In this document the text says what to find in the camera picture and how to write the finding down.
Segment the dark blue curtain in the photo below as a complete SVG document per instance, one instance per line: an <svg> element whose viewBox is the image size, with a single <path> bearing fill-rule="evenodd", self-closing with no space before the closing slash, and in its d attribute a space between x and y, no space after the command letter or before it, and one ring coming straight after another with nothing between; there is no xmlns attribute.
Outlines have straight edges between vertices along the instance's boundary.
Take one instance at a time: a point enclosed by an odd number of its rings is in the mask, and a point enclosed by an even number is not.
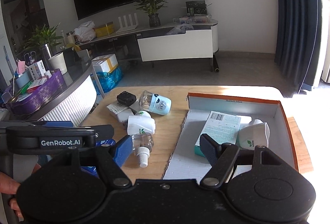
<svg viewBox="0 0 330 224"><path fill-rule="evenodd" d="M275 63L299 89L313 85L321 37L321 0L278 0Z"/></svg>

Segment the screw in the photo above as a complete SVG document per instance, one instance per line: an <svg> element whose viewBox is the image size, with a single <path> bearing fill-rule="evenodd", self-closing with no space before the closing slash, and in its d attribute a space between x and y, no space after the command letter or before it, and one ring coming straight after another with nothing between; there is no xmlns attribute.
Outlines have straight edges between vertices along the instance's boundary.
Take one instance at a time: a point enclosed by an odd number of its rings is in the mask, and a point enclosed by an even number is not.
<svg viewBox="0 0 330 224"><path fill-rule="evenodd" d="M171 186L169 184L161 184L163 190L168 190Z"/></svg>
<svg viewBox="0 0 330 224"><path fill-rule="evenodd" d="M115 178L113 180L113 183L117 187L125 187L125 186L127 186L129 184L129 180L127 178L119 177L119 178Z"/></svg>
<svg viewBox="0 0 330 224"><path fill-rule="evenodd" d="M214 177L207 177L203 180L203 184L208 187L213 187L218 185L220 182L217 178Z"/></svg>

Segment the purple plastic tray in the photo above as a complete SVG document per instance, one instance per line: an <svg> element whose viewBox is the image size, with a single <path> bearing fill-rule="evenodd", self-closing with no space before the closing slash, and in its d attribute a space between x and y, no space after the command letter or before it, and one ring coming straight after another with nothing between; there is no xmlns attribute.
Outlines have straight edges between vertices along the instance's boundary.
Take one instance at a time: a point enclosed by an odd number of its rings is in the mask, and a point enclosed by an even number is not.
<svg viewBox="0 0 330 224"><path fill-rule="evenodd" d="M59 69L42 86L22 101L7 103L6 107L16 116L30 115L45 104L52 95L65 84Z"/></svg>

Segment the open box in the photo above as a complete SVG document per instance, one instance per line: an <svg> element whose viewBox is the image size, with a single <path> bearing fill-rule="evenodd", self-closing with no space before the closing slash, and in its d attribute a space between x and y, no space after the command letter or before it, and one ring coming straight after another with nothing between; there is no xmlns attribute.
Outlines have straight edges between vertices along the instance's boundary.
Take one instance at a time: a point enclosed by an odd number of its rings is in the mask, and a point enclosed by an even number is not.
<svg viewBox="0 0 330 224"><path fill-rule="evenodd" d="M280 101L199 93L188 93L187 98L189 112L164 179L196 178L199 182L209 171L210 164L194 153L194 145L211 110L267 122L269 149L298 170L291 130Z"/></svg>

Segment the pink sticky note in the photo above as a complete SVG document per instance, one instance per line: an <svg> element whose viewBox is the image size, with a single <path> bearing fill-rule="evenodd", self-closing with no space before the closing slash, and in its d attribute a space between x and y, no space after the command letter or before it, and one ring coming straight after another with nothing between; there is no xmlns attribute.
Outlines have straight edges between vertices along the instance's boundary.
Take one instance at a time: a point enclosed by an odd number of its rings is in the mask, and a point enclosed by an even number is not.
<svg viewBox="0 0 330 224"><path fill-rule="evenodd" d="M18 74L22 74L25 71L25 61L20 61L17 63Z"/></svg>

